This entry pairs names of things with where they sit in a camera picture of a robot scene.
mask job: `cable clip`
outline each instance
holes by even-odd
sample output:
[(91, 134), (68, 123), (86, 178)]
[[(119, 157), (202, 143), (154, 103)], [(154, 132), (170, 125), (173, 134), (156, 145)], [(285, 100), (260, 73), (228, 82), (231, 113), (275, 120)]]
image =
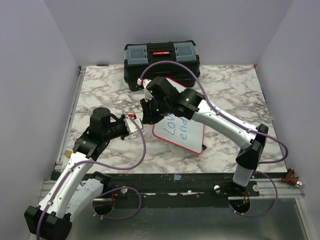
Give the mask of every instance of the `cable clip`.
[(215, 115), (219, 116), (220, 111), (221, 111), (221, 109), (219, 109), (219, 110), (215, 113)]
[(136, 84), (138, 84), (138, 85), (143, 85), (143, 84), (144, 84), (144, 80), (138, 78), (138, 80), (136, 81)]

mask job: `wire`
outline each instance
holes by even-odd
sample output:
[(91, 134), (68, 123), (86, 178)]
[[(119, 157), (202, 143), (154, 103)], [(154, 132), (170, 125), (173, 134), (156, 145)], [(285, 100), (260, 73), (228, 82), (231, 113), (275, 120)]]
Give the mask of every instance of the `wire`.
[(94, 216), (99, 216), (104, 219), (112, 219), (112, 220), (124, 220), (124, 219), (129, 219), (129, 218), (132, 218), (133, 216), (135, 216), (141, 209), (141, 204), (142, 204), (142, 199), (141, 199), (141, 195), (140, 193), (138, 192), (138, 190), (136, 190), (135, 188), (133, 187), (130, 187), (130, 186), (122, 186), (122, 187), (117, 187), (115, 189), (112, 189), (110, 191), (107, 191), (107, 192), (104, 192), (103, 194), (101, 194), (100, 196), (98, 196), (97, 198), (101, 198), (105, 195), (108, 195), (110, 193), (113, 193), (115, 191), (118, 191), (118, 190), (121, 190), (121, 189), (129, 189), (129, 190), (133, 190), (136, 192), (136, 194), (138, 195), (138, 198), (139, 198), (139, 206), (137, 207), (137, 209), (134, 211), (134, 213), (130, 214), (129, 216), (121, 216), (121, 217), (114, 217), (114, 216), (106, 216), (106, 215), (99, 215), (96, 211), (96, 208), (95, 208), (95, 205), (93, 205), (93, 211), (94, 211)]
[(244, 204), (246, 203), (246, 197), (248, 197), (248, 200), (250, 200), (249, 193), (247, 191), (245, 191), (244, 198), (242, 200)]
[(62, 185), (65, 183), (65, 181), (68, 178), (69, 174), (72, 173), (73, 170), (76, 167), (78, 167), (81, 164), (97, 164), (97, 165), (100, 165), (100, 166), (103, 166), (103, 167), (107, 167), (107, 168), (110, 168), (110, 169), (124, 170), (125, 171), (125, 170), (134, 169), (134, 168), (138, 167), (143, 162), (143, 160), (145, 159), (145, 156), (146, 156), (146, 152), (147, 152), (146, 140), (145, 140), (144, 134), (143, 134), (142, 130), (140, 129), (139, 125), (131, 117), (129, 117), (129, 119), (133, 122), (133, 124), (138, 129), (138, 132), (139, 132), (139, 134), (141, 136), (141, 139), (142, 139), (143, 154), (142, 154), (142, 157), (141, 157), (140, 161), (138, 163), (136, 163), (135, 165), (130, 166), (130, 167), (117, 167), (117, 166), (107, 165), (107, 164), (104, 164), (104, 163), (98, 162), (98, 161), (84, 160), (84, 161), (79, 161), (76, 164), (74, 164), (72, 167), (70, 167), (70, 171), (67, 171), (66, 174), (62, 177), (61, 181), (59, 182), (59, 184), (56, 187), (55, 191), (52, 193), (51, 198), (49, 199), (47, 205), (44, 207), (44, 209), (43, 209), (43, 211), (41, 213), (41, 216), (39, 218), (39, 221), (38, 221), (38, 224), (37, 224), (37, 227), (36, 227), (36, 240), (40, 240), (41, 224), (42, 224), (42, 222), (44, 220), (44, 217), (45, 217), (45, 214), (47, 213), (47, 210), (49, 209), (50, 203), (53, 202), (53, 200), (55, 199), (58, 191), (60, 190)]
[[(191, 76), (192, 76), (192, 77), (196, 80), (196, 82), (198, 83), (198, 85), (199, 85), (199, 87), (200, 87), (200, 89), (201, 89), (201, 91), (202, 91), (202, 93), (203, 93), (203, 95), (204, 95), (205, 101), (208, 103), (208, 105), (210, 106), (210, 108), (211, 108), (215, 113), (218, 112), (218, 110), (217, 110), (217, 109), (212, 105), (212, 103), (210, 102), (209, 97), (208, 97), (208, 95), (207, 95), (204, 87), (203, 87), (202, 84), (200, 83), (199, 79), (197, 78), (197, 76), (196, 76), (189, 68), (187, 68), (185, 65), (183, 65), (183, 64), (181, 64), (181, 63), (178, 63), (178, 62), (176, 62), (176, 61), (168, 61), (168, 60), (157, 61), (157, 62), (149, 65), (149, 66), (141, 73), (140, 79), (141, 79), (141, 80), (143, 79), (144, 75), (146, 74), (146, 72), (147, 72), (150, 68), (152, 68), (153, 66), (159, 65), (159, 64), (174, 64), (174, 65), (177, 65), (177, 66), (185, 69), (186, 71), (188, 71), (188, 72), (191, 74)], [(259, 162), (259, 164), (275, 164), (275, 163), (279, 163), (279, 162), (284, 161), (284, 160), (288, 157), (288, 155), (289, 155), (289, 149), (288, 149), (288, 147), (286, 146), (286, 144), (285, 144), (283, 141), (281, 141), (281, 140), (279, 140), (279, 139), (277, 139), (277, 138), (275, 138), (275, 137), (273, 137), (273, 136), (270, 136), (270, 135), (268, 135), (268, 134), (265, 134), (265, 133), (263, 133), (263, 132), (249, 129), (248, 127), (245, 127), (245, 126), (241, 125), (240, 123), (234, 121), (234, 120), (231, 119), (230, 117), (226, 116), (226, 115), (223, 114), (222, 112), (219, 112), (219, 115), (220, 115), (221, 117), (223, 117), (224, 119), (226, 119), (227, 121), (229, 121), (230, 123), (232, 123), (232, 124), (236, 125), (237, 127), (245, 130), (246, 132), (252, 132), (252, 133), (255, 133), (255, 134), (264, 136), (264, 137), (266, 137), (266, 138), (269, 138), (269, 139), (271, 139), (271, 140), (276, 141), (277, 143), (279, 143), (280, 145), (282, 145), (282, 146), (284, 147), (284, 149), (285, 149), (285, 154), (284, 154), (284, 156), (283, 156), (282, 158), (280, 158), (280, 159), (278, 159), (278, 160), (274, 160), (274, 161), (261, 161), (261, 162)]]
[(115, 192), (112, 192), (112, 196), (111, 196), (111, 206), (114, 207), (115, 204)]
[(258, 217), (262, 217), (268, 213), (270, 213), (272, 210), (274, 210), (278, 204), (278, 190), (277, 190), (277, 187), (276, 187), (276, 184), (275, 182), (271, 179), (271, 177), (269, 177), (267, 174), (263, 173), (263, 172), (260, 172), (260, 171), (255, 171), (254, 174), (262, 174), (263, 176), (265, 176), (266, 178), (268, 178), (270, 180), (270, 182), (272, 183), (273, 187), (274, 187), (274, 191), (275, 191), (275, 201), (272, 205), (272, 207), (270, 207), (269, 210), (263, 212), (263, 213), (260, 213), (260, 214), (257, 214), (257, 215), (250, 215), (250, 214), (245, 214), (245, 213), (240, 213), (238, 211), (236, 211), (232, 206), (231, 204), (229, 203), (229, 206), (230, 208), (232, 209), (233, 213), (237, 214), (237, 215), (240, 215), (240, 216), (243, 216), (243, 217), (247, 217), (247, 218), (258, 218)]

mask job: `screw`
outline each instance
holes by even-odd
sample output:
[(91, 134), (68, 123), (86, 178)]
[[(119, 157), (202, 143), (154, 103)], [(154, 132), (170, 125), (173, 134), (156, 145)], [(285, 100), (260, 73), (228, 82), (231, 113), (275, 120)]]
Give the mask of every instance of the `screw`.
[(215, 185), (215, 186), (213, 187), (213, 190), (214, 190), (217, 194), (220, 193), (220, 191), (221, 191), (219, 185)]
[(259, 186), (258, 185), (253, 185), (252, 186), (253, 191), (259, 192)]

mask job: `red tag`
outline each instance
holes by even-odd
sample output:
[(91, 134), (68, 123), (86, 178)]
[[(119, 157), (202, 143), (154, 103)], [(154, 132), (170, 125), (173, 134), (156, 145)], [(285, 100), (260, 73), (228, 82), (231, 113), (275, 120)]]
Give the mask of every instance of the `red tag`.
[(170, 51), (156, 51), (153, 55), (163, 55), (163, 54), (170, 54)]

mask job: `toolbox lid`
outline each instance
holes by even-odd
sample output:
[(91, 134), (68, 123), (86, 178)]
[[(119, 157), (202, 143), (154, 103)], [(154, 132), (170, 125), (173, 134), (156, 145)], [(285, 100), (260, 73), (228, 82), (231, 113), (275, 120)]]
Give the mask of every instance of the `toolbox lid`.
[(124, 50), (124, 60), (128, 60), (128, 65), (147, 64), (147, 45), (128, 46)]
[(178, 42), (173, 44), (177, 62), (197, 60), (198, 49), (192, 42)]

